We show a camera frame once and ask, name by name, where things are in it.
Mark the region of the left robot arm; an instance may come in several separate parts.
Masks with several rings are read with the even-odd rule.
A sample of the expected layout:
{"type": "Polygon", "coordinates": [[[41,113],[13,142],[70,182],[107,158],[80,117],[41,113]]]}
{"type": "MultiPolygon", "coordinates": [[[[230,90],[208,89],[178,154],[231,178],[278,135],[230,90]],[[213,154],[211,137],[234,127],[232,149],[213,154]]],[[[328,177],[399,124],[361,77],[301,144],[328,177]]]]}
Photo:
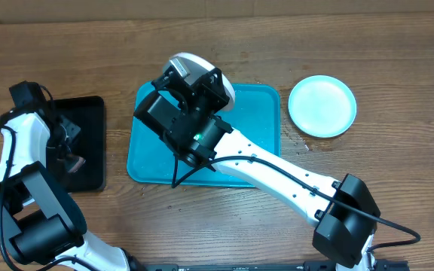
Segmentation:
{"type": "Polygon", "coordinates": [[[12,270],[140,270],[87,228],[72,193],[105,187],[105,109],[98,96],[52,97],[36,82],[9,89],[0,117],[0,253],[12,270]]]}

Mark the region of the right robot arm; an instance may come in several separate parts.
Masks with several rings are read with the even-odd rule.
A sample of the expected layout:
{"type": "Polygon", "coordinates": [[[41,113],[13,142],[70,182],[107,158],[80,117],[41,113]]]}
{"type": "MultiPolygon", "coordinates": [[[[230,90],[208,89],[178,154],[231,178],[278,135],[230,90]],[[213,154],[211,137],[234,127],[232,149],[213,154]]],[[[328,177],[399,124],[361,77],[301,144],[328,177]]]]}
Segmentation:
{"type": "Polygon", "coordinates": [[[153,91],[133,115],[170,149],[176,161],[191,166],[179,186],[197,171],[240,178],[270,194],[314,228],[313,247],[338,266],[371,268],[373,252],[412,245],[416,231],[381,218],[366,184],[348,174],[343,181],[312,173],[259,147],[217,115],[235,92],[222,71],[213,68],[188,82],[174,68],[152,81],[153,91]]]}

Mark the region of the white plate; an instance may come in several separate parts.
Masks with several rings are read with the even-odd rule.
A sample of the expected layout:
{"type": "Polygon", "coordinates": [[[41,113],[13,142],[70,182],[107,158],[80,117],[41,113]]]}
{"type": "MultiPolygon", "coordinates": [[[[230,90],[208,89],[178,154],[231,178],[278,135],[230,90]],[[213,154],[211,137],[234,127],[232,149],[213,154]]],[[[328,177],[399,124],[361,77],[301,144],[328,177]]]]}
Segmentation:
{"type": "MultiPolygon", "coordinates": [[[[192,85],[197,81],[200,76],[206,74],[207,72],[210,72],[215,68],[212,63],[208,62],[200,56],[192,53],[181,52],[169,58],[167,63],[162,68],[163,72],[165,72],[172,65],[172,61],[174,59],[177,59],[178,63],[180,63],[188,72],[188,75],[184,78],[184,81],[189,85],[192,85]]],[[[230,81],[226,78],[224,74],[222,74],[222,83],[224,86],[224,91],[229,97],[229,102],[226,106],[222,108],[222,111],[230,111],[235,104],[235,91],[230,81]]]]}

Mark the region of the light blue plate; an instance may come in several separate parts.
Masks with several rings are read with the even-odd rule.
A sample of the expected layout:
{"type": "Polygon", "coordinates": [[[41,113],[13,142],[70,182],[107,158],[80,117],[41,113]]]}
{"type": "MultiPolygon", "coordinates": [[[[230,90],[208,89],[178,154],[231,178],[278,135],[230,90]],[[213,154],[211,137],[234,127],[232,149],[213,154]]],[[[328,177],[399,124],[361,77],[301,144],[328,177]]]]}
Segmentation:
{"type": "Polygon", "coordinates": [[[302,132],[317,138],[333,138],[345,133],[357,115],[352,90],[328,75],[312,75],[291,90],[288,111],[302,132]]]}

